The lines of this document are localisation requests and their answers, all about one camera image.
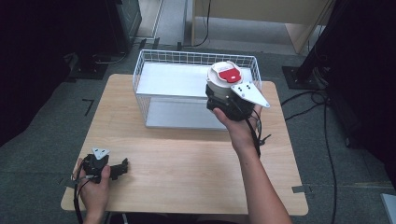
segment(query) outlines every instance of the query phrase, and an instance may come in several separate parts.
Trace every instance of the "red object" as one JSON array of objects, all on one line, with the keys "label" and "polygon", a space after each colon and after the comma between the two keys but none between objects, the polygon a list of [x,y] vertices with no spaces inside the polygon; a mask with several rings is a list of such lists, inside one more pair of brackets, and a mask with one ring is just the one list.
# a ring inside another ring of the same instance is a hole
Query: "red object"
[{"label": "red object", "polygon": [[228,83],[235,83],[241,80],[241,74],[236,68],[219,72],[219,77],[226,80]]}]

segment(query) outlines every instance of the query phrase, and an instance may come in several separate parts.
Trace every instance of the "gray carpet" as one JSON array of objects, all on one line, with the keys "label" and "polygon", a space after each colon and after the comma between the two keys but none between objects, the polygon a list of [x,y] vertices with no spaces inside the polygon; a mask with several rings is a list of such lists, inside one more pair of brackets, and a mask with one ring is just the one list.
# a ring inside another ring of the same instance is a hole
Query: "gray carpet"
[{"label": "gray carpet", "polygon": [[[254,55],[262,79],[275,82],[281,102],[301,92],[289,90],[281,66],[299,66],[304,57],[183,50]],[[75,83],[62,83],[28,129],[0,148],[0,223],[77,223],[73,212],[61,208],[64,187],[58,185],[58,181],[72,172],[108,77],[116,73],[132,74],[137,53],[134,47],[123,61],[111,64],[103,80],[78,79]],[[94,100],[91,110],[88,111],[90,102],[83,99]],[[288,117],[311,105],[310,96],[302,96],[283,107],[284,115]],[[301,179],[308,189],[309,212],[303,217],[292,217],[295,223],[330,223],[332,220],[333,179],[324,139],[323,112],[323,106],[318,106],[287,121]],[[335,223],[389,223],[380,193],[396,192],[382,163],[364,149],[345,147],[343,129],[330,107],[327,115],[337,178]]]}]

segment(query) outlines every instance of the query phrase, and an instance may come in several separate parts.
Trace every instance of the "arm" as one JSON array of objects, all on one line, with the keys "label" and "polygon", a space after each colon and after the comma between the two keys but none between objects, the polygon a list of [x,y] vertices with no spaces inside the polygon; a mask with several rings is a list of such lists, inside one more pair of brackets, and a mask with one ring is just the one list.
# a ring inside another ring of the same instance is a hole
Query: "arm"
[{"label": "arm", "polygon": [[[255,107],[260,115],[261,107]],[[247,195],[247,210],[251,223],[291,223],[285,206],[277,196],[262,162],[257,156],[250,134],[250,129],[244,120],[236,122],[229,120],[224,113],[213,110],[218,120],[224,124],[230,134],[233,148],[238,155],[242,177]],[[256,120],[249,119],[253,127]]]},{"label": "arm", "polygon": [[[78,159],[78,167],[81,165],[82,159]],[[81,170],[80,176],[85,176],[84,169]],[[106,165],[102,170],[102,180],[99,184],[87,182],[86,179],[80,181],[78,190],[81,190],[81,200],[84,202],[85,208],[87,209],[87,215],[84,218],[84,224],[98,224],[102,222],[103,215],[106,210],[109,193],[109,178],[110,178],[110,166]]]}]

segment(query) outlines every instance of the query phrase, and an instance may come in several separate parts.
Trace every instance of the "wrist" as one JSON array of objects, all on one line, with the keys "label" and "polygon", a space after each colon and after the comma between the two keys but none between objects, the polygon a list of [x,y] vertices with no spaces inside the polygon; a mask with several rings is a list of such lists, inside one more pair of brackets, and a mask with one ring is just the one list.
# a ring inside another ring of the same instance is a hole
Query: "wrist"
[{"label": "wrist", "polygon": [[246,159],[258,159],[259,160],[256,148],[254,146],[238,148],[235,151],[236,151],[236,154],[238,155],[239,160],[246,160]]},{"label": "wrist", "polygon": [[102,222],[103,213],[90,213],[84,218],[84,224],[99,224]]}]

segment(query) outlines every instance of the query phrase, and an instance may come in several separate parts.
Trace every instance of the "person's left hand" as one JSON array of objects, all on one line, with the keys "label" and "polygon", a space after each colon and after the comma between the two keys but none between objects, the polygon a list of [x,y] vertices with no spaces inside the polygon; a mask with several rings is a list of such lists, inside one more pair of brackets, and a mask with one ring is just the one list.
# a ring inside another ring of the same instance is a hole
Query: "person's left hand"
[{"label": "person's left hand", "polygon": [[[78,167],[82,163],[82,158],[78,159]],[[76,178],[77,170],[74,172],[73,177]],[[80,177],[85,176],[84,169],[81,169]],[[102,179],[99,184],[88,182],[88,179],[81,179],[78,184],[78,190],[80,191],[81,200],[84,202],[85,208],[87,209],[87,216],[84,219],[84,223],[96,223],[100,221],[106,211],[109,195],[109,178],[110,178],[110,166],[106,165],[102,170]]]}]

